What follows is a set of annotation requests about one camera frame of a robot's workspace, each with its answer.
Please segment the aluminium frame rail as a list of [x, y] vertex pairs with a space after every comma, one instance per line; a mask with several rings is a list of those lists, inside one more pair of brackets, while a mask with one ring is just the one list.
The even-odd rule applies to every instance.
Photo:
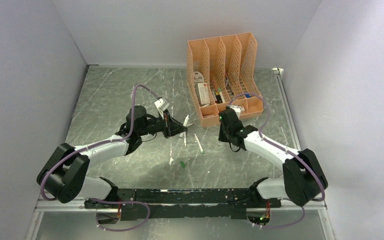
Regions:
[[285, 209], [300, 210], [301, 206], [283, 198], [261, 199], [249, 188], [198, 188], [198, 189], [146, 189], [120, 188], [104, 199], [89, 194], [75, 195], [72, 192], [52, 196], [45, 192], [40, 196], [35, 210], [38, 212], [102, 212], [114, 213], [118, 208], [132, 210], [148, 206], [151, 212], [161, 208], [165, 213], [170, 208], [215, 208], [233, 210]]

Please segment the white pen green tip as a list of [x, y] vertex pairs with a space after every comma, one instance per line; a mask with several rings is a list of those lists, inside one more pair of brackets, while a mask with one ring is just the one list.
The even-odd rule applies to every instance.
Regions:
[[198, 144], [199, 151], [200, 151], [202, 154], [204, 154], [205, 151], [204, 151], [204, 149], [203, 149], [203, 147], [202, 147], [202, 144], [201, 144], [201, 142], [200, 142], [200, 140], [199, 140], [199, 138], [198, 138], [198, 136], [197, 136], [196, 133], [194, 133], [194, 138], [195, 138], [195, 140], [196, 140], [196, 142], [197, 142], [197, 144]]

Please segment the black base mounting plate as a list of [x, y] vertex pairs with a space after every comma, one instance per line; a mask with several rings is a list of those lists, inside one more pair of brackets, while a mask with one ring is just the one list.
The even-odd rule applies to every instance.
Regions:
[[87, 199], [86, 209], [113, 211], [121, 221], [174, 218], [218, 218], [245, 220], [250, 209], [280, 208], [276, 198], [264, 199], [251, 188], [133, 189], [120, 188], [103, 203]]

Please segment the white pen pointing up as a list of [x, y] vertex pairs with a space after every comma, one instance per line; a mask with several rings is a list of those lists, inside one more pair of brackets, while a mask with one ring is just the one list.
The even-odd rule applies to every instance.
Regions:
[[187, 133], [186, 132], [183, 134], [183, 143], [184, 143], [184, 146], [187, 147]]

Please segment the pens in organizer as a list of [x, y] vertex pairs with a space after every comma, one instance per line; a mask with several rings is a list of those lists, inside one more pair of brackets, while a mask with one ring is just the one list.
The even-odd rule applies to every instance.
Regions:
[[[225, 89], [226, 89], [228, 95], [229, 96], [233, 95], [233, 90], [231, 88], [228, 74], [226, 71], [224, 72], [224, 86], [225, 86]], [[223, 91], [222, 91], [221, 87], [219, 87], [217, 85], [217, 83], [215, 82], [215, 80], [213, 78], [210, 78], [210, 89], [211, 89], [211, 92], [213, 94], [213, 97], [214, 97], [216, 104], [222, 104], [222, 103], [226, 102], [226, 99], [223, 95]]]

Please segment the white red box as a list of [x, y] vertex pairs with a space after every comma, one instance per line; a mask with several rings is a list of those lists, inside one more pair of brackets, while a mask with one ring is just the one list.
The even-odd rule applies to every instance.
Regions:
[[211, 100], [207, 84], [205, 82], [198, 82], [194, 87], [199, 105], [209, 105]]

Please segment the grey stationery blister pack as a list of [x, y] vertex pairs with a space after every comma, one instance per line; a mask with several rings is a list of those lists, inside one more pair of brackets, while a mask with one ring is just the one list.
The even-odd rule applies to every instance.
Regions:
[[194, 71], [192, 76], [193, 76], [193, 83], [194, 84], [205, 82], [205, 78], [204, 78], [203, 74], [199, 71]]

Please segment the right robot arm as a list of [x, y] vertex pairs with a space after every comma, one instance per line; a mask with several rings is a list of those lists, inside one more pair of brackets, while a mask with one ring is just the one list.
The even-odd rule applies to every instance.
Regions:
[[289, 148], [262, 134], [252, 125], [243, 125], [234, 108], [226, 108], [218, 114], [219, 141], [257, 154], [282, 171], [278, 178], [264, 177], [250, 188], [250, 202], [262, 207], [269, 199], [287, 199], [303, 207], [310, 201], [322, 202], [326, 196], [328, 181], [316, 157], [306, 148]]

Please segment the orange plastic file organizer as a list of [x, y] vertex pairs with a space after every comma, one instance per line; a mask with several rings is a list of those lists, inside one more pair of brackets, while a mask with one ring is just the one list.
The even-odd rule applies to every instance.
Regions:
[[[258, 42], [251, 32], [189, 40], [187, 42], [187, 84], [200, 125], [203, 128], [219, 125], [219, 112], [230, 101], [244, 106], [240, 119], [257, 117], [263, 112], [261, 93], [254, 80]], [[208, 87], [210, 104], [199, 105], [193, 73], [201, 72]], [[233, 95], [228, 95], [224, 80], [227, 72]], [[215, 103], [210, 78], [221, 87], [225, 103]]]

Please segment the white pen red tip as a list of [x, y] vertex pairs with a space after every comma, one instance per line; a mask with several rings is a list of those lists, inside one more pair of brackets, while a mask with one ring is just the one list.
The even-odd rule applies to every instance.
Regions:
[[[190, 116], [187, 115], [185, 117], [184, 121], [183, 121], [183, 126], [184, 127], [189, 128], [189, 127], [191, 127], [193, 125], [193, 123], [189, 123], [189, 119], [190, 119]], [[182, 138], [183, 136], [184, 136], [184, 132], [180, 133], [179, 137]]]

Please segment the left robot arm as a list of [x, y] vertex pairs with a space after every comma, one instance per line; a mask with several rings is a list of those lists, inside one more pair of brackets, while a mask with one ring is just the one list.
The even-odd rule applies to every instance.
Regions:
[[162, 133], [170, 138], [187, 130], [167, 109], [153, 116], [145, 107], [136, 105], [114, 135], [90, 145], [60, 144], [39, 172], [36, 182], [43, 192], [51, 194], [48, 200], [65, 204], [77, 197], [98, 199], [104, 207], [112, 208], [119, 200], [118, 187], [104, 177], [88, 177], [88, 169], [133, 153], [142, 144], [143, 136]]

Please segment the white corner bracket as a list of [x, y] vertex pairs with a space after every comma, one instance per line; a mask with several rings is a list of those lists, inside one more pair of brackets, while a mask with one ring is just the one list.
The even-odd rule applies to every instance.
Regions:
[[283, 77], [283, 74], [284, 74], [284, 69], [283, 68], [279, 68], [279, 67], [274, 67], [272, 68], [272, 71], [275, 75], [278, 75], [280, 76], [281, 78]]

